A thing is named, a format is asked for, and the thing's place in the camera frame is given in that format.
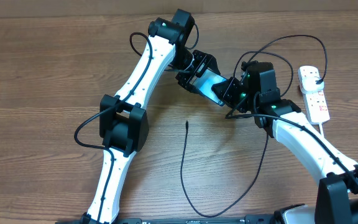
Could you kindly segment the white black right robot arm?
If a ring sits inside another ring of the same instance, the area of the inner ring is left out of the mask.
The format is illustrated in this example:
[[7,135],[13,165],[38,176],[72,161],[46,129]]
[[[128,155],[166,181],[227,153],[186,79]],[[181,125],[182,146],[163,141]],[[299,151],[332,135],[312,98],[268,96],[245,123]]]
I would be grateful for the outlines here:
[[281,97],[270,62],[246,63],[240,79],[212,85],[217,97],[286,146],[318,185],[316,205],[274,212],[271,223],[358,223],[358,163],[329,143],[301,109]]

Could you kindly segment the Samsung Galaxy smartphone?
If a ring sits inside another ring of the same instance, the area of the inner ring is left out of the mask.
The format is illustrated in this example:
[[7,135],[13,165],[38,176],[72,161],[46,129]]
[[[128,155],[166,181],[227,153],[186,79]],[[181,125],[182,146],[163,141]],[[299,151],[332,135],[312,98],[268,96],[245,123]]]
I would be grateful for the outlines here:
[[215,92],[212,90],[212,86],[214,84],[218,84],[221,82],[226,81],[226,78],[212,72],[211,70],[207,69],[201,78],[197,78],[193,85],[196,89],[200,92],[200,95],[209,98],[211,101],[216,103],[219,106],[223,106],[224,102],[221,101]]

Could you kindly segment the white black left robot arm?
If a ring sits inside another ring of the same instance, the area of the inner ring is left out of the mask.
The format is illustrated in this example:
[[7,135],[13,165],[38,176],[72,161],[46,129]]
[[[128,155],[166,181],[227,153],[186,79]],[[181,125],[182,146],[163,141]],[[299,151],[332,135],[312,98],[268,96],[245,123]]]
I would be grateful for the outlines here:
[[212,89],[224,81],[216,59],[186,41],[197,25],[193,16],[177,10],[172,20],[157,18],[144,36],[146,46],[127,83],[114,96],[104,95],[99,113],[90,117],[78,130],[99,119],[103,142],[103,166],[97,190],[88,211],[79,223],[114,223],[129,166],[143,148],[148,133],[147,104],[163,72],[175,72],[179,85],[191,93],[224,105]]

